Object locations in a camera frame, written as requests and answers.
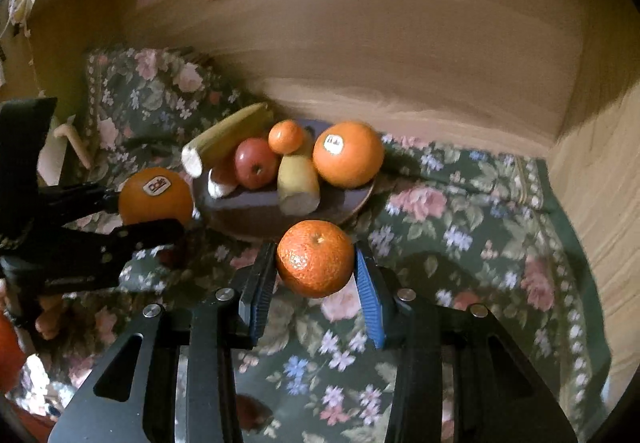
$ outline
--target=screw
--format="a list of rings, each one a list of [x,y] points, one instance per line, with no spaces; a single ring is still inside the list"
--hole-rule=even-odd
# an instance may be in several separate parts
[[[220,288],[216,291],[216,298],[221,302],[225,302],[227,300],[231,300],[234,297],[233,288]]]
[[[398,290],[398,298],[401,299],[402,302],[411,302],[415,299],[415,291],[411,288],[400,288]]]
[[[489,310],[482,304],[473,304],[469,308],[469,311],[471,311],[471,314],[477,318],[484,318],[489,314]]]
[[[153,318],[153,317],[157,317],[161,311],[162,311],[162,308],[160,307],[160,305],[149,304],[148,306],[145,306],[145,308],[142,310],[142,314],[145,315],[146,318]]]

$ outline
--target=metal bolt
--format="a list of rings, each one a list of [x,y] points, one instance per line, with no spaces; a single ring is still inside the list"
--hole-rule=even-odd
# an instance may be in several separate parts
[[[411,288],[400,288],[398,290],[398,298],[401,299],[402,302],[411,302],[415,299],[415,291]]]
[[[216,298],[221,302],[224,302],[227,300],[231,300],[234,297],[234,293],[235,292],[233,288],[220,288],[218,291],[216,291]]]
[[[149,304],[142,310],[142,314],[145,315],[146,318],[153,318],[157,317],[161,311],[162,308],[158,304]]]
[[[489,310],[482,304],[473,304],[469,308],[469,311],[471,311],[471,314],[477,318],[484,318],[489,314]]]

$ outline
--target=orange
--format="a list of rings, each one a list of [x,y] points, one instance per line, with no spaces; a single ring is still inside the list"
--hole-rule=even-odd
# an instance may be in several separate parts
[[[166,168],[146,168],[133,174],[118,198],[125,225],[156,219],[178,219],[186,225],[193,214],[193,198],[187,182]]]
[[[380,171],[385,149],[380,136],[366,123],[343,121],[316,140],[313,160],[322,178],[334,187],[356,188]]]
[[[292,119],[276,123],[269,132],[269,147],[276,154],[295,152],[305,140],[305,131]]]
[[[18,373],[26,361],[14,327],[0,311],[0,394],[7,393],[18,384]]]
[[[351,239],[340,228],[325,220],[303,220],[280,240],[276,267],[290,289],[307,298],[322,298],[349,282],[354,258]]]

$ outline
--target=blue gripper pad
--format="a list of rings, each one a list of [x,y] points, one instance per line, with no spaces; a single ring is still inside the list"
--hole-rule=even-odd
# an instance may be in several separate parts
[[[386,334],[383,314],[383,303],[380,297],[380,291],[376,288],[384,285],[381,275],[376,275],[380,270],[375,265],[372,257],[366,257],[360,246],[356,246],[356,267],[354,269],[356,286],[358,295],[360,296],[360,304],[362,305],[362,313],[364,314],[365,324],[367,326],[367,336],[373,341],[376,349],[382,349],[385,346]]]

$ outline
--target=floral tablecloth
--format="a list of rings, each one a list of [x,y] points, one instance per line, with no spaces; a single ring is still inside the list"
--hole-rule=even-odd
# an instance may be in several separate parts
[[[94,51],[86,78],[83,136],[97,163],[76,176],[114,188],[147,166],[180,171],[187,140],[255,101],[188,51]],[[383,142],[383,173],[348,233],[368,240],[379,263],[434,303],[487,304],[584,438],[602,412],[610,355],[587,261],[544,162],[407,137]],[[96,214],[76,227],[109,232],[119,223]],[[198,220],[187,245],[184,268],[163,266],[159,249],[143,251],[123,269],[119,288],[68,296],[66,328],[30,359],[16,401],[60,415],[134,314],[150,302],[195,304],[258,249]],[[245,441],[383,442],[398,360],[368,341],[353,279],[317,300],[279,285],[260,343],[236,351],[234,363],[238,391],[273,410],[270,425]],[[445,389],[442,438],[450,441],[450,384]]]

